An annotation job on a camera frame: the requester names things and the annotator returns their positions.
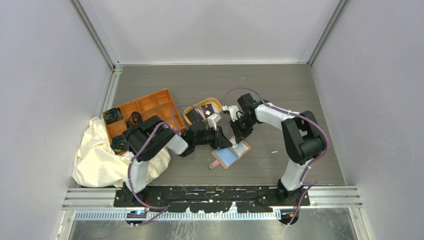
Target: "orange container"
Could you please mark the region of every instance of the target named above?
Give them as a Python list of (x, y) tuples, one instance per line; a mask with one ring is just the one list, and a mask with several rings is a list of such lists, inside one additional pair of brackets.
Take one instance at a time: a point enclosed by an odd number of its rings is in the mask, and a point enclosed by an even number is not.
[[(114, 107), (120, 110), (123, 119), (111, 124), (107, 124), (105, 121), (109, 141), (111, 141), (113, 137), (121, 135), (125, 130), (127, 130), (126, 121), (130, 118), (133, 112), (140, 113), (143, 121), (153, 117), (154, 115), (157, 115), (160, 119), (162, 119), (162, 121), (169, 124), (173, 129), (177, 130), (172, 119), (172, 109), (175, 106), (176, 105), (170, 91), (168, 88), (165, 88), (150, 95), (143, 96)], [(186, 125), (184, 124), (183, 118), (177, 110), (174, 111), (174, 116), (176, 124), (178, 124), (181, 131), (184, 132)]]

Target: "white wall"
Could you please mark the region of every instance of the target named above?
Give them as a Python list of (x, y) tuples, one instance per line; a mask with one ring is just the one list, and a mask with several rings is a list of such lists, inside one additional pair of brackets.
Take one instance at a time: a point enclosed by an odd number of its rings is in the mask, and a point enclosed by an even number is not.
[(424, 239), (424, 3), (350, 1), (313, 65), (377, 240)]
[(0, 2), (1, 239), (49, 240), (110, 69), (67, 0)]
[(121, 64), (306, 63), (339, 0), (82, 0)]

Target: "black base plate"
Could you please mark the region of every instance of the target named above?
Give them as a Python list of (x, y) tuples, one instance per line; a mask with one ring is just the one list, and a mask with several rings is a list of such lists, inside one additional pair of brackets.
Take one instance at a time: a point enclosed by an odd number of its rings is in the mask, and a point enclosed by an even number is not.
[[(238, 213), (272, 212), (271, 207), (294, 206), (296, 202), (282, 202), (276, 195), (276, 186), (147, 186), (137, 196), (151, 206), (168, 206), (170, 213), (227, 212), (233, 202)], [(301, 205), (309, 206), (306, 194)], [(116, 208), (143, 207), (125, 186), (116, 189), (113, 206)]]

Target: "white fabric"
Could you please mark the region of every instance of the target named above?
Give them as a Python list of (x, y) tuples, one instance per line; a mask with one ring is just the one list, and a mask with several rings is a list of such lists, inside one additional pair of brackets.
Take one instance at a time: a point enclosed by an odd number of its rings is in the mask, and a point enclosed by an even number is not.
[[(149, 162), (146, 182), (150, 183), (159, 177), (167, 169), (170, 160), (168, 150), (166, 147), (162, 148)], [(79, 185), (85, 187), (121, 187), (124, 179), (127, 179), (129, 163), (128, 152), (115, 155), (112, 150), (105, 121), (94, 117), (90, 120), (76, 153), (72, 177)]]

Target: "metal floor panel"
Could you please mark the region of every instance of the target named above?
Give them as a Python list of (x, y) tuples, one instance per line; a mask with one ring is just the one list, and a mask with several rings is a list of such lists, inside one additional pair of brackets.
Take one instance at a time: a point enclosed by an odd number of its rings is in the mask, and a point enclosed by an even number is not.
[[(192, 105), (209, 97), (224, 104), (225, 93), (235, 87), (255, 89), (264, 99), (288, 110), (310, 110), (328, 133), (311, 70), (306, 64), (124, 65), (113, 105), (164, 88), (169, 88), (177, 105)], [(233, 91), (227, 104), (236, 105), (237, 98), (246, 92)], [(232, 136), (229, 120), (228, 116), (222, 116), (221, 125), (227, 137)], [(227, 170), (221, 166), (209, 169), (215, 158), (208, 145), (197, 146), (185, 158), (171, 153), (168, 169), (151, 185), (276, 185), (289, 160), (283, 134), (270, 125), (256, 125), (246, 142), (252, 147), (250, 152)], [(344, 184), (333, 146), (312, 166), (305, 181)]]
[(124, 221), (75, 220), (70, 240), (356, 240), (347, 208), (303, 209), (288, 228), (274, 220), (155, 221), (131, 227)]

